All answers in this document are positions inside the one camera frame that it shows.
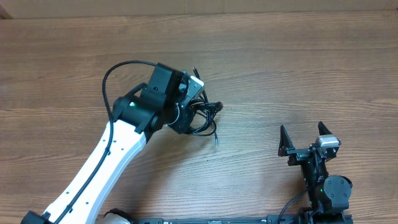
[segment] wood grain surface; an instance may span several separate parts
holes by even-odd
[[[354,184],[356,223],[398,222],[398,13],[323,12],[0,21],[0,223],[43,212],[84,164],[107,122],[104,73],[125,60],[198,68],[220,100],[212,137],[164,128],[128,165],[101,214],[264,217],[303,188],[277,156],[323,121],[341,141],[331,175]],[[111,101],[152,68],[109,78]],[[307,197],[288,212],[307,206]]]
[[[396,10],[398,0],[0,0],[15,19]]]

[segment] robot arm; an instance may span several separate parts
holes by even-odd
[[[128,63],[144,63],[155,67],[148,83],[141,83],[125,96],[119,97],[110,112],[104,92],[105,81],[115,68]],[[110,122],[98,145],[65,191],[45,210],[33,212],[22,220],[24,224],[94,223],[103,202],[129,162],[140,152],[150,137],[167,124],[179,134],[205,131],[222,104],[209,103],[204,83],[197,70],[195,76],[174,70],[160,63],[142,61],[122,62],[105,75],[103,94]],[[199,129],[190,124],[200,110],[206,123]]]
[[[268,215],[269,223],[311,224],[340,223],[352,224],[351,215],[345,215],[353,184],[347,177],[331,175],[325,162],[336,157],[341,141],[326,126],[318,123],[319,137],[309,148],[296,149],[285,126],[280,127],[278,156],[288,156],[289,166],[301,166],[306,191],[293,198],[279,215]],[[284,215],[286,208],[304,193],[308,193],[310,206],[301,209],[298,215]]]
[[[73,208],[64,216],[60,223],[94,223],[102,204],[116,181],[118,181],[123,170],[132,158],[144,148],[146,144],[145,134],[136,133],[135,126],[122,120],[118,120],[113,125],[114,134],[110,153],[108,153],[108,156],[87,188],[79,196]],[[108,143],[109,131],[110,127],[108,123],[98,145],[79,173],[77,173],[74,180],[44,211],[44,213],[51,214],[49,216],[50,222],[55,222],[61,215],[65,206],[74,198],[100,161]]]

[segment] black cable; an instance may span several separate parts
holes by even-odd
[[[313,151],[313,156],[315,156],[315,172],[316,172],[315,184],[316,184],[318,182],[318,179],[319,179],[318,156],[317,156],[317,152],[316,151]]]
[[[83,184],[83,186],[81,186],[80,190],[77,192],[77,194],[73,197],[73,199],[70,201],[70,203],[67,205],[67,207],[65,208],[65,210],[61,213],[61,215],[57,218],[57,220],[54,222],[54,224],[58,224],[63,218],[64,216],[72,209],[72,206],[75,204],[75,202],[78,200],[78,198],[80,197],[80,195],[83,193],[83,191],[86,189],[86,187],[88,186],[88,184],[91,182],[91,180],[94,178],[95,174],[98,172],[98,170],[100,169],[102,163],[104,162],[106,156],[109,153],[109,150],[111,149],[111,145],[112,145],[112,140],[113,140],[113,115],[112,115],[112,111],[111,111],[111,107],[109,105],[109,101],[108,101],[108,97],[106,96],[106,80],[108,79],[109,74],[115,69],[118,68],[122,65],[127,65],[127,64],[132,64],[132,63],[138,63],[138,64],[144,64],[144,65],[152,65],[152,66],[156,66],[155,63],[152,62],[146,62],[146,61],[142,61],[142,60],[131,60],[131,61],[126,61],[126,62],[121,62],[117,65],[114,65],[113,67],[111,67],[104,76],[104,79],[102,81],[102,95],[104,97],[104,102],[105,102],[105,107],[106,107],[106,112],[108,113],[108,117],[109,117],[109,126],[110,126],[110,132],[109,132],[109,141],[108,141],[108,145],[105,148],[104,154],[102,155],[101,159],[99,160],[97,166],[94,168],[93,172],[90,174],[90,176],[87,178],[86,182]]]
[[[195,76],[200,79],[198,70],[194,67],[193,72]],[[199,114],[200,116],[206,119],[205,123],[199,128],[190,128],[187,134],[194,134],[196,136],[211,136],[214,134],[216,146],[218,146],[218,137],[217,137],[217,125],[214,121],[214,117],[217,112],[221,111],[223,105],[221,102],[217,103],[209,103],[206,91],[203,90],[198,99],[191,100],[189,106],[192,108],[195,114]],[[207,134],[199,134],[201,132],[206,131],[211,125],[213,125],[213,130]]]
[[[282,219],[282,216],[284,215],[285,211],[287,210],[287,207],[289,207],[293,202],[295,202],[297,199],[299,199],[300,197],[303,197],[303,195],[305,195],[305,193],[309,192],[310,190],[312,190],[315,186],[317,186],[318,184],[323,183],[323,181],[312,185],[311,187],[307,188],[306,190],[304,190],[303,192],[299,193],[298,195],[296,195],[292,200],[290,200],[289,202],[287,202],[287,204],[285,205],[285,207],[282,209],[282,211],[280,211],[279,213],[279,217],[278,217],[278,222],[277,224],[280,224],[280,220]]]

